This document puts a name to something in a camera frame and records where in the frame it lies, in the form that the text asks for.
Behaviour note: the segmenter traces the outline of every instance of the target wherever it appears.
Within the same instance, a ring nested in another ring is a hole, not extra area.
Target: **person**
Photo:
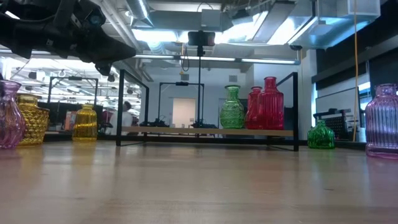
[[[127,101],[123,103],[123,113],[122,113],[122,127],[130,127],[132,123],[132,114],[127,112],[131,109],[131,104]],[[118,113],[113,113],[111,117],[110,123],[112,124],[113,128],[111,128],[112,135],[116,135],[116,130],[118,127]],[[128,131],[122,131],[122,135],[127,135]]]

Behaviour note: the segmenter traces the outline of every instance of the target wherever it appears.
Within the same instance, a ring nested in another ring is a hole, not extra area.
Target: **purple glass vase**
[[[366,154],[398,159],[398,96],[395,84],[376,87],[376,97],[366,106]]]
[[[25,133],[25,119],[16,103],[18,82],[0,80],[0,149],[14,149]]]

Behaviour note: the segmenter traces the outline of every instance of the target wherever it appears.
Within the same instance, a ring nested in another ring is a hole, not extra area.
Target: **black machine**
[[[113,62],[136,51],[106,35],[105,21],[101,8],[89,0],[0,0],[0,44],[28,59],[33,49],[78,57],[108,76]]]

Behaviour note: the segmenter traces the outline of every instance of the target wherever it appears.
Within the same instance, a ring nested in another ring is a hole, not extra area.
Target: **glass bottle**
[[[240,129],[244,123],[244,108],[238,98],[240,86],[228,85],[225,88],[228,97],[221,109],[221,125],[225,129]]]
[[[41,99],[41,96],[24,93],[17,94],[18,107],[26,123],[25,136],[19,146],[32,146],[43,143],[50,110],[39,108],[37,106],[37,100],[39,99]]]
[[[395,84],[376,87],[376,97],[365,108],[366,154],[398,159],[398,96]]]
[[[324,120],[318,120],[317,125],[309,130],[308,147],[310,149],[335,148],[335,133],[326,126]]]
[[[276,88],[276,77],[266,77],[265,89],[259,97],[262,129],[283,130],[284,94]]]
[[[0,80],[0,149],[13,149],[25,133],[25,120],[16,103],[21,84]]]
[[[254,86],[251,88],[252,92],[248,96],[248,112],[244,119],[244,126],[247,129],[261,129],[259,119],[259,94],[261,93],[261,87]]]
[[[93,105],[85,104],[77,111],[72,139],[74,141],[97,140],[97,114],[93,111]]]

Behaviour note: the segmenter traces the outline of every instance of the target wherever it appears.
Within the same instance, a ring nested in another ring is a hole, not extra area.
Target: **red glass vase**
[[[248,112],[244,119],[244,126],[247,129],[261,129],[258,99],[262,88],[254,86],[251,89],[252,92],[248,96]]]
[[[259,97],[259,114],[262,129],[283,130],[284,94],[276,88],[276,77],[266,77],[265,89]]]

